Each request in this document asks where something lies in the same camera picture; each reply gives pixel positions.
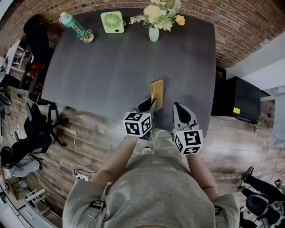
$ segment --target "brick wall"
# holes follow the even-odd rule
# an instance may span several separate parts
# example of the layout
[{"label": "brick wall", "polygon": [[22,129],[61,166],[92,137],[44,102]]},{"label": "brick wall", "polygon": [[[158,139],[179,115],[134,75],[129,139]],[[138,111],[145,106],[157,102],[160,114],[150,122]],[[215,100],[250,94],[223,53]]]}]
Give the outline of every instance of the brick wall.
[{"label": "brick wall", "polygon": [[[55,46],[63,26],[62,11],[71,14],[105,8],[143,8],[150,0],[15,0],[16,7],[0,31],[0,54],[23,35],[25,22],[41,14]],[[183,0],[181,13],[215,25],[217,65],[231,67],[284,32],[285,14],[273,0]]]}]

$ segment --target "dark gray table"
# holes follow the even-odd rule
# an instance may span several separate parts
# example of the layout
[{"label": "dark gray table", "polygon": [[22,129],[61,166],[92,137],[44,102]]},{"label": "dark gray table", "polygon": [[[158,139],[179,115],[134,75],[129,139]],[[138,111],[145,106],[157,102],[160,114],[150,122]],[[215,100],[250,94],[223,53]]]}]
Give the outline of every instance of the dark gray table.
[{"label": "dark gray table", "polygon": [[181,102],[193,110],[207,134],[215,87],[216,47],[214,26],[185,16],[186,24],[160,30],[151,42],[142,23],[129,24],[142,9],[119,9],[125,32],[106,34],[100,14],[76,15],[95,34],[84,44],[64,31],[46,75],[42,98],[109,118],[124,114],[150,96],[151,83],[164,80],[163,108],[155,127],[173,129],[172,106]]}]

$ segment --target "black cabinet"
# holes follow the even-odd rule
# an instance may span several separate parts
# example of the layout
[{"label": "black cabinet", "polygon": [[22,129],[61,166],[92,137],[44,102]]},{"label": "black cabinet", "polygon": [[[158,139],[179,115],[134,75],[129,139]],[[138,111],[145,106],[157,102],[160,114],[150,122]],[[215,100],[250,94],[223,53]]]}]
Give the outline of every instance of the black cabinet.
[{"label": "black cabinet", "polygon": [[261,90],[239,77],[216,80],[211,115],[258,123],[260,98]]}]

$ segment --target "yellow sticker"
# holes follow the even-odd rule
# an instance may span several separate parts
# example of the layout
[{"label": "yellow sticker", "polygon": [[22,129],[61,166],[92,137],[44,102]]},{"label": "yellow sticker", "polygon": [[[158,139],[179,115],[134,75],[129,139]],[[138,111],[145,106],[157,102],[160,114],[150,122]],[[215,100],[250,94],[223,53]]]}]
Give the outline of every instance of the yellow sticker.
[{"label": "yellow sticker", "polygon": [[238,108],[233,108],[233,112],[239,114],[239,113],[240,113],[240,109],[238,109]]}]

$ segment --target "yellow flower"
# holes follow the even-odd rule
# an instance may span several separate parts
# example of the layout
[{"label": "yellow flower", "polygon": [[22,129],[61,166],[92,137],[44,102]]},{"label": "yellow flower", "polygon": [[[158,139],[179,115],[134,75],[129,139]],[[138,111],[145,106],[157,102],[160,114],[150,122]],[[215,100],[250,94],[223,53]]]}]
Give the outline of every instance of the yellow flower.
[{"label": "yellow flower", "polygon": [[152,17],[148,17],[148,21],[149,21],[149,23],[151,23],[151,24],[154,24],[154,23],[156,23],[157,22],[157,18],[152,18]]},{"label": "yellow flower", "polygon": [[157,5],[149,5],[143,10],[144,15],[151,18],[157,18],[159,16],[166,15],[165,10],[161,10]]},{"label": "yellow flower", "polygon": [[164,31],[168,30],[170,32],[170,29],[172,27],[172,23],[170,21],[166,22],[164,25],[163,25],[163,29]]},{"label": "yellow flower", "polygon": [[185,18],[183,16],[177,15],[175,21],[179,25],[185,25]]},{"label": "yellow flower", "polygon": [[160,23],[156,23],[154,24],[154,27],[157,28],[157,29],[162,29],[163,28],[163,24],[160,22]]}]

